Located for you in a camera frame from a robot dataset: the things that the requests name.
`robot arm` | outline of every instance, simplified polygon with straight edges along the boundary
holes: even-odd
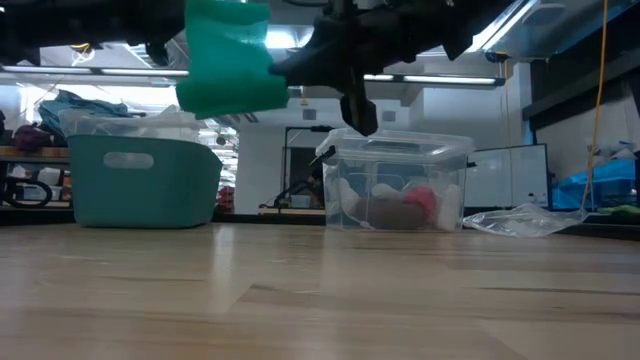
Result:
[[[185,1],[0,0],[0,63],[26,59],[39,65],[41,47],[99,47],[109,41],[145,44],[152,59],[162,63],[164,44],[184,28]],[[413,62],[440,45],[453,60],[515,0],[385,0],[366,10],[353,1],[329,0],[309,42],[270,71],[289,85],[329,86],[343,93],[343,119],[366,136],[378,122],[375,105],[366,98],[364,74]]]
[[[185,0],[0,1],[0,63],[40,65],[47,46],[124,41],[145,44],[158,63],[164,44],[184,29]]]
[[[378,123],[375,105],[366,99],[364,74],[413,62],[417,54],[440,45],[454,60],[512,2],[391,0],[361,10],[353,0],[331,0],[316,19],[309,42],[270,70],[289,85],[329,86],[343,93],[343,119],[367,136]]]

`yellow cable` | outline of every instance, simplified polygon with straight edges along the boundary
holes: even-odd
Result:
[[[89,46],[91,46],[91,44],[89,44],[89,43],[71,45],[71,47],[74,48],[74,49],[88,48]]]
[[[591,152],[589,153],[589,162],[587,170],[587,183],[582,195],[582,208],[587,203],[587,195],[593,187],[593,158],[596,153],[596,145],[598,144],[598,124],[600,123],[600,105],[602,103],[602,92],[604,89],[604,69],[606,65],[607,50],[607,23],[609,18],[609,0],[604,0],[604,14],[602,16],[602,49],[600,50],[600,82],[598,84],[598,97],[596,99],[596,120],[593,125],[593,139],[591,142]]]
[[[78,58],[73,60],[73,62],[71,63],[71,67],[75,67],[76,65],[78,65],[80,62],[80,59],[84,59],[84,54],[87,53],[87,50],[89,49],[89,44],[87,43],[87,46],[85,46],[85,48],[82,50],[82,53],[80,53],[78,55]]]

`plastic bag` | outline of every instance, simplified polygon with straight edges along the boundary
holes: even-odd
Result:
[[[496,235],[542,237],[581,224],[589,214],[585,209],[573,212],[551,212],[534,204],[520,205],[513,210],[498,210],[475,214],[463,219],[467,227]]]
[[[63,110],[58,116],[66,137],[73,135],[109,135],[152,139],[183,140],[199,143],[202,123],[193,114],[170,106],[158,116],[144,118],[106,118],[80,110]]]

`clear plastic container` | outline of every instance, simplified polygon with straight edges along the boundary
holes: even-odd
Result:
[[[324,158],[327,226],[461,229],[473,151],[467,137],[382,130],[365,138],[351,129],[332,130],[316,148]]]

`teal basket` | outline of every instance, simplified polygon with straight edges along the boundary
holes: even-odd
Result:
[[[211,221],[222,162],[208,147],[118,136],[67,140],[80,225],[187,228]]]

